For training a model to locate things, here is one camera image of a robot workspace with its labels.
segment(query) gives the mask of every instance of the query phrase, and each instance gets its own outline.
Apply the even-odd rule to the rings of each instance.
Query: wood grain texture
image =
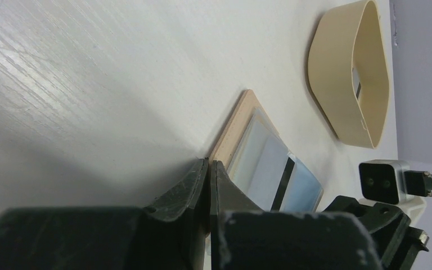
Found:
[[[347,146],[305,78],[320,15],[348,2],[0,0],[0,212],[149,202],[210,154],[244,89],[321,180],[321,207],[360,197],[358,163],[397,157],[393,103],[377,150]]]

